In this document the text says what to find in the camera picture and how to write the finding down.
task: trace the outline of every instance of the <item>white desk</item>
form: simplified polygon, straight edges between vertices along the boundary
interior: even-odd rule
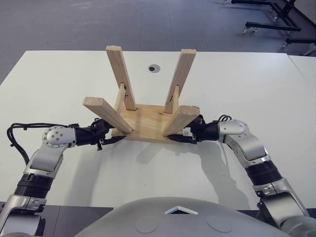
[[[124,52],[137,103],[163,105],[178,52]],[[161,71],[152,74],[150,64]],[[0,86],[0,200],[14,191],[24,162],[9,146],[13,122],[79,123],[96,117],[85,96],[115,103],[118,92],[102,51],[28,51]],[[306,207],[316,207],[315,101],[286,54],[198,52],[180,96],[206,121],[229,114],[246,122]],[[16,131],[31,155],[43,130]],[[48,204],[119,206],[157,196],[199,198],[235,209],[257,209],[258,198],[238,160],[215,142],[163,145],[122,141],[68,149]]]

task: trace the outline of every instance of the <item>light wood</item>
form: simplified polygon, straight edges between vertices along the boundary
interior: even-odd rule
[[[127,140],[179,144],[162,135],[163,128],[173,114],[165,114],[164,106],[136,105],[137,110],[126,110],[123,106],[121,116],[133,127],[133,132],[126,135]],[[112,137],[123,135],[117,129],[112,130]]]
[[[114,106],[114,110],[120,114],[121,110],[122,110],[122,106],[123,106],[123,100],[125,97],[125,86],[124,83],[121,83],[119,86],[119,90],[118,90],[118,97],[117,100],[115,102],[115,106]]]
[[[133,128],[103,98],[85,97],[83,105],[119,131],[132,132]]]
[[[179,86],[176,85],[172,96],[172,112],[175,113],[179,108]]]
[[[124,104],[126,109],[128,110],[136,110],[136,103],[132,91],[132,87],[129,82],[129,77],[123,57],[122,48],[120,46],[107,46],[106,52],[109,57],[109,61],[112,66],[112,70],[115,76],[115,79],[117,80],[118,86],[120,86],[121,83],[124,83],[125,85],[125,98],[124,98]]]
[[[190,68],[192,66],[193,60],[196,56],[197,51],[195,49],[182,49],[178,63],[172,78],[172,82],[170,85],[169,93],[166,99],[166,103],[164,105],[165,113],[172,113],[173,105],[172,105],[172,96],[174,92],[174,88],[176,85],[179,86],[179,96],[181,94],[183,85],[187,79]]]
[[[163,136],[176,134],[192,122],[197,116],[199,116],[199,107],[180,105],[164,128],[162,132]]]

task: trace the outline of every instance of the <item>table surface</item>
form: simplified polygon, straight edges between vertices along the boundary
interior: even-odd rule
[[[179,52],[124,52],[135,100],[163,105]],[[158,64],[159,73],[147,67]],[[2,180],[0,200],[14,191],[24,170],[5,136],[13,122],[79,123],[96,117],[85,96],[115,104],[118,86],[103,51],[27,51],[0,86]],[[286,54],[198,52],[180,96],[206,121],[221,114],[249,125],[307,208],[316,207],[315,92]],[[19,130],[29,156],[42,129]],[[148,197],[199,198],[234,209],[257,209],[250,180],[233,152],[217,142],[165,145],[121,141],[96,151],[64,152],[47,204],[120,206]]]

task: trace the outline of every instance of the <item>caster wheel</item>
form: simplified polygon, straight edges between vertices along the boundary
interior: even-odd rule
[[[244,31],[242,32],[242,34],[243,34],[243,35],[246,34],[247,31],[248,31],[248,29],[249,29],[249,28],[246,27],[246,28],[244,29]]]

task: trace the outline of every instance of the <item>gray floor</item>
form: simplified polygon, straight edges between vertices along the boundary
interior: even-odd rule
[[[25,50],[103,50],[115,44],[140,51],[306,51],[307,44],[282,50],[286,32],[241,34],[246,21],[271,23],[268,10],[222,0],[0,0],[0,83]],[[303,29],[294,37],[316,36],[298,13],[291,15]]]

